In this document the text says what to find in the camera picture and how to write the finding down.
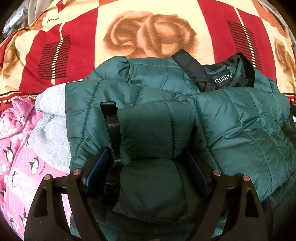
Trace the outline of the pink penguin bed sheet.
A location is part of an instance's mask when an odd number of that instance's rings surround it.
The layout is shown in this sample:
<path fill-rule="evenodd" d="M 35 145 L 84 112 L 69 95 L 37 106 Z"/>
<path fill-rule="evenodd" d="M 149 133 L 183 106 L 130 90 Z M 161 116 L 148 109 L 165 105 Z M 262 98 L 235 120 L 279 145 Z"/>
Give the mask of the pink penguin bed sheet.
<path fill-rule="evenodd" d="M 69 174 L 46 164 L 28 143 L 42 117 L 30 97 L 12 100 L 1 113 L 1 214 L 20 238 L 24 237 L 29 209 L 42 178 L 46 174 Z"/>

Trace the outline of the grey folded sweatshirt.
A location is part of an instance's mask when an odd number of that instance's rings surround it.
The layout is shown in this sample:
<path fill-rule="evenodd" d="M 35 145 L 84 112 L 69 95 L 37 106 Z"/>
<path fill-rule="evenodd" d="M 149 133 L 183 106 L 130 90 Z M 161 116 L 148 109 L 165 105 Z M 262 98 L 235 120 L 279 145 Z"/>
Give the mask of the grey folded sweatshirt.
<path fill-rule="evenodd" d="M 33 128 L 28 143 L 51 167 L 70 172 L 70 143 L 67 138 L 65 87 L 47 88 L 35 100 L 35 110 L 43 115 Z"/>

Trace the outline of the green quilted puffer jacket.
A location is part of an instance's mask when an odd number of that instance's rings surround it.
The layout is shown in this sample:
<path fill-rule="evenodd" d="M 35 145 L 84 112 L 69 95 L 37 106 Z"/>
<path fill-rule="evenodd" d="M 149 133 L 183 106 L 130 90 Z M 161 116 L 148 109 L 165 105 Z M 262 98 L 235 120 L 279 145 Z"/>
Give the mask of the green quilted puffer jacket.
<path fill-rule="evenodd" d="M 70 169 L 109 139 L 100 104 L 118 107 L 121 156 L 116 200 L 94 187 L 89 205 L 108 240 L 184 240 L 204 211 L 195 162 L 227 176 L 248 175 L 269 200 L 273 230 L 295 208 L 295 125 L 276 83 L 240 54 L 205 66 L 232 80 L 205 90 L 173 58 L 113 57 L 65 86 Z"/>

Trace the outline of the red orange rose blanket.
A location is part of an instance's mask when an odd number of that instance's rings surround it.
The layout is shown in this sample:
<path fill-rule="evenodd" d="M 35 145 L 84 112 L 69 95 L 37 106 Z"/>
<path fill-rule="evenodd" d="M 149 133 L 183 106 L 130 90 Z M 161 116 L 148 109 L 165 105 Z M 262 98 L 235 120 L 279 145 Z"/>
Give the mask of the red orange rose blanket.
<path fill-rule="evenodd" d="M 242 53 L 295 102 L 295 41 L 267 1 L 44 1 L 1 43 L 1 110 L 89 75 L 113 56 L 202 64 Z"/>

